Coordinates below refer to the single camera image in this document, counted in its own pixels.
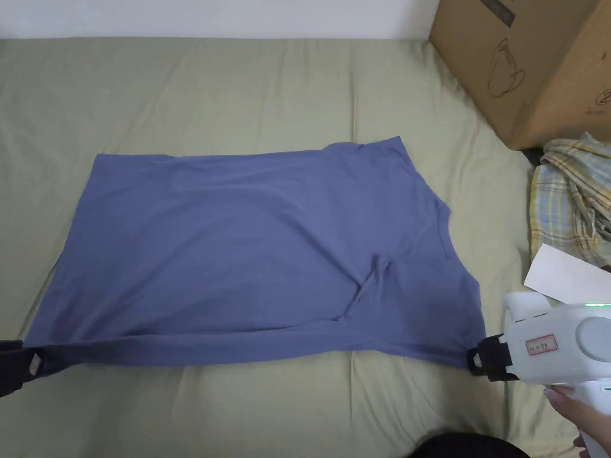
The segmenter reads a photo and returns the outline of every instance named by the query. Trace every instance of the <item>sticker with text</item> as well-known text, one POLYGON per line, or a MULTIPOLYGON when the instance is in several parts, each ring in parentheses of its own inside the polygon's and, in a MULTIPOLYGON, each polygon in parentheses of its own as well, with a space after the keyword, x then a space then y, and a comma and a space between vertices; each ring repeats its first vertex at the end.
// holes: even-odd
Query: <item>sticker with text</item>
POLYGON ((540 355, 542 353, 553 352, 558 349, 556 338, 553 334, 538 337, 536 339, 527 340, 526 348, 530 356, 540 355))

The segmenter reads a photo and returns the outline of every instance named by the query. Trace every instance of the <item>t-shirt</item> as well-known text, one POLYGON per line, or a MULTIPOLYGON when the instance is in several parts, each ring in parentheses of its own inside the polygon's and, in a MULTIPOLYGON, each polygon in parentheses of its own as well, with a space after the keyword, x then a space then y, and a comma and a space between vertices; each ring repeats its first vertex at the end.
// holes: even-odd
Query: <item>t-shirt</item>
POLYGON ((46 374, 358 350, 464 366, 485 330, 449 214, 399 137, 100 154, 26 346, 46 374))

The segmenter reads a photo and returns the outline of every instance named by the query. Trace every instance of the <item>bed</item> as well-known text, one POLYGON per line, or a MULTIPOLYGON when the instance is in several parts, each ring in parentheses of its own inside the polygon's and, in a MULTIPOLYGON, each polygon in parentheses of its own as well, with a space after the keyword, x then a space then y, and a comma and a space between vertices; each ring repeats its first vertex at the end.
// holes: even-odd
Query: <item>bed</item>
MULTIPOLYGON (((0 42, 0 337, 23 338, 98 153, 261 154, 400 135, 452 209, 487 333, 529 266, 526 158, 430 43, 0 42)), ((573 456, 541 387, 377 352, 242 365, 76 366, 0 399, 7 457, 399 457, 448 429, 573 456)))

